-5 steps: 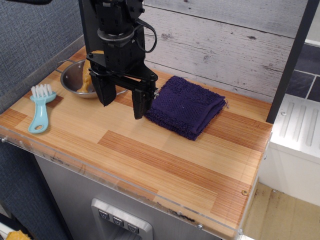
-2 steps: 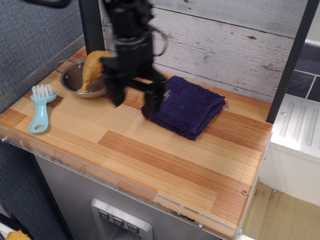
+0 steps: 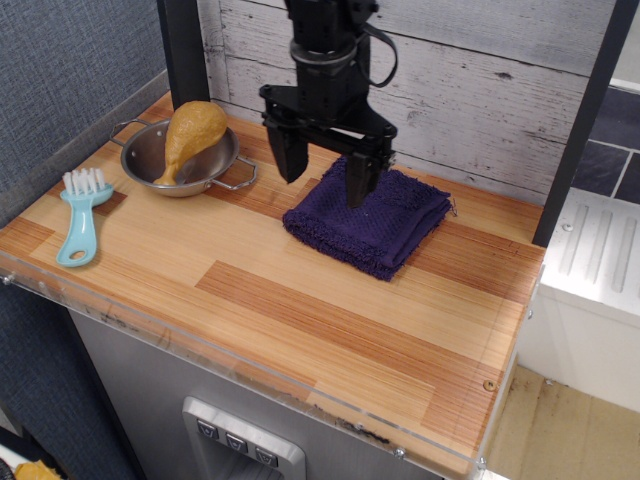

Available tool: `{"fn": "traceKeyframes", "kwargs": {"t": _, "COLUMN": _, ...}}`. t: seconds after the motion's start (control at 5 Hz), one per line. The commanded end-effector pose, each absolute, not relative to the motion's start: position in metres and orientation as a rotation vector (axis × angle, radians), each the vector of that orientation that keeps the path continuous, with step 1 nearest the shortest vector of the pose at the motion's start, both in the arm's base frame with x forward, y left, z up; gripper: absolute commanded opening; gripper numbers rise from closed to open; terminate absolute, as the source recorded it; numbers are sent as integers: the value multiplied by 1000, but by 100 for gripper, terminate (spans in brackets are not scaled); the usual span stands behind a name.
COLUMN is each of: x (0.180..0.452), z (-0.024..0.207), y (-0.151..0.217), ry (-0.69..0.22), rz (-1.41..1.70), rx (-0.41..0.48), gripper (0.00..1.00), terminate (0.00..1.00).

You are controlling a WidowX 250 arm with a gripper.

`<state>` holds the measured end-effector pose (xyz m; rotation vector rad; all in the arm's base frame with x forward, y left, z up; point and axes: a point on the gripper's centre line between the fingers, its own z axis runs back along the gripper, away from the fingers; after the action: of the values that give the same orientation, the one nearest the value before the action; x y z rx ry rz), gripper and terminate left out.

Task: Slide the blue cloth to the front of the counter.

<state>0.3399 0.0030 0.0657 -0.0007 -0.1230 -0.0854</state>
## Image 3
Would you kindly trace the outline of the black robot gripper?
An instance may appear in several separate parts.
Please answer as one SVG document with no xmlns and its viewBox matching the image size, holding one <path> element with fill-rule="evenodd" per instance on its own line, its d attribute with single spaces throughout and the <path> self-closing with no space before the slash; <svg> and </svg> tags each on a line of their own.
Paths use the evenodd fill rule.
<svg viewBox="0 0 640 480">
<path fill-rule="evenodd" d="M 260 88 L 263 124 L 278 171 L 287 183 L 295 182 L 307 169 L 310 144 L 338 152 L 347 157 L 347 206 L 360 207 L 394 155 L 397 128 L 368 103 L 369 88 L 389 81 L 370 78 L 368 54 L 293 58 L 297 85 Z"/>
</svg>

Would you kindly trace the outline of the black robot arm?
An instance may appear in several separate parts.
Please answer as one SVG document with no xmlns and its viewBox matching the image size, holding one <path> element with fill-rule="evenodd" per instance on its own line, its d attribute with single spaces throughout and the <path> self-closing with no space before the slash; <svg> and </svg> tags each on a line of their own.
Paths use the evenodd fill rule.
<svg viewBox="0 0 640 480">
<path fill-rule="evenodd" d="M 347 159 L 347 204 L 356 208 L 395 155 L 396 127 L 368 103 L 370 88 L 390 82 L 370 76 L 371 41 L 394 42 L 368 22 L 379 10 L 375 1 L 289 1 L 286 8 L 297 83 L 260 89 L 278 170 L 293 182 L 307 168 L 309 145 L 337 152 Z"/>
</svg>

